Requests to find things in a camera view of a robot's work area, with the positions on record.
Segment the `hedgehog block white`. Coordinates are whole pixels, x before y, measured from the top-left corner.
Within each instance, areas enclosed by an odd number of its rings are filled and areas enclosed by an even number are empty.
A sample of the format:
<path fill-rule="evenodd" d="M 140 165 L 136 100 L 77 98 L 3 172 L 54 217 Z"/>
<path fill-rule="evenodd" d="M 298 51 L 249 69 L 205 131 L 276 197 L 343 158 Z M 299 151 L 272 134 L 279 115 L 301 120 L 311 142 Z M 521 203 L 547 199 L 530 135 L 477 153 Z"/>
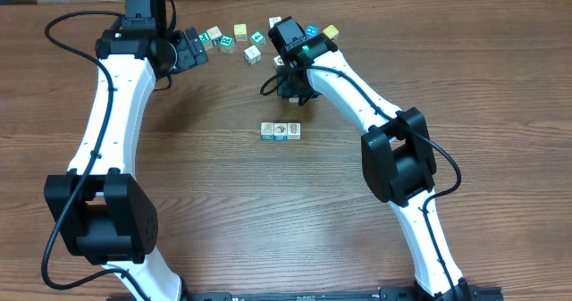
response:
<path fill-rule="evenodd" d="M 288 140 L 299 140 L 301 139 L 301 124 L 298 122 L 289 122 L 287 137 Z"/>

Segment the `acorn block yellow sides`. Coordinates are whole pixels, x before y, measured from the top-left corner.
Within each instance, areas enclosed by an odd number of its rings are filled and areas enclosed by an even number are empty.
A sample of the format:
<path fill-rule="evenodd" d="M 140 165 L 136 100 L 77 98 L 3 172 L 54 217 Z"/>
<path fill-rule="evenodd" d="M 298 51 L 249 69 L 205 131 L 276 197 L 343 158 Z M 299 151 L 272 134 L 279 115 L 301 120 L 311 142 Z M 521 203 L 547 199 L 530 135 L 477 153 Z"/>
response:
<path fill-rule="evenodd" d="M 274 140 L 287 140 L 288 139 L 288 123 L 275 122 L 273 124 L 273 139 Z"/>

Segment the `owl block blue side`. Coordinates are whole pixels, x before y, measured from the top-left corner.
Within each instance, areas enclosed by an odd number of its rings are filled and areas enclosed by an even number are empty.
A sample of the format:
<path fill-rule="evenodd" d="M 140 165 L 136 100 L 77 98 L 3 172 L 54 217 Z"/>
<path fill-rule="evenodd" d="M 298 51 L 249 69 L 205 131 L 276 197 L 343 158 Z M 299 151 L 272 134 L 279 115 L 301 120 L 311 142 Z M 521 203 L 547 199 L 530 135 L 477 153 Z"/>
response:
<path fill-rule="evenodd" d="M 273 140 L 274 137 L 274 123 L 262 122 L 260 126 L 260 135 L 262 140 Z"/>

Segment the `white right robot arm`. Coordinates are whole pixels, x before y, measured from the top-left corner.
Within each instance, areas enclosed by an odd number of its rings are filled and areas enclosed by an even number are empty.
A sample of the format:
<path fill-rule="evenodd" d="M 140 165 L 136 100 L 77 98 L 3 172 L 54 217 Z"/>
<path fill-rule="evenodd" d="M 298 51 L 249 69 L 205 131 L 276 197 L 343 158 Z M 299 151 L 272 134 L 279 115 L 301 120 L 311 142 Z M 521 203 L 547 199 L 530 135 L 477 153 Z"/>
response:
<path fill-rule="evenodd" d="M 425 117 L 378 95 L 349 66 L 325 35 L 272 39 L 284 72 L 301 101 L 318 93 L 329 99 L 361 137 L 367 186 L 398 218 L 412 255 L 422 300 L 468 300 L 470 290 L 455 264 L 437 214 L 436 154 L 451 156 L 428 135 Z"/>

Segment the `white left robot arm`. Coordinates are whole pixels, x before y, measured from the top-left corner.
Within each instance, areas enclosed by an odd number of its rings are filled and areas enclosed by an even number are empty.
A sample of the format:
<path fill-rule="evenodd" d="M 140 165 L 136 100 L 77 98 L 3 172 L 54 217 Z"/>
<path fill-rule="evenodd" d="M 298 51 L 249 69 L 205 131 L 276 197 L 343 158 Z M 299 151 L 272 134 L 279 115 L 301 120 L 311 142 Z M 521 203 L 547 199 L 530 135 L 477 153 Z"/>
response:
<path fill-rule="evenodd" d="M 135 158 L 156 82 L 206 63 L 202 37 L 194 28 L 108 29 L 91 60 L 98 83 L 83 139 L 67 172 L 48 176 L 44 187 L 55 226 L 40 265 L 42 279 L 64 290 L 113 274 L 135 300 L 186 300 L 183 278 L 157 247 L 158 215 L 137 182 Z M 51 280 L 48 264 L 56 238 L 101 271 L 71 283 Z"/>

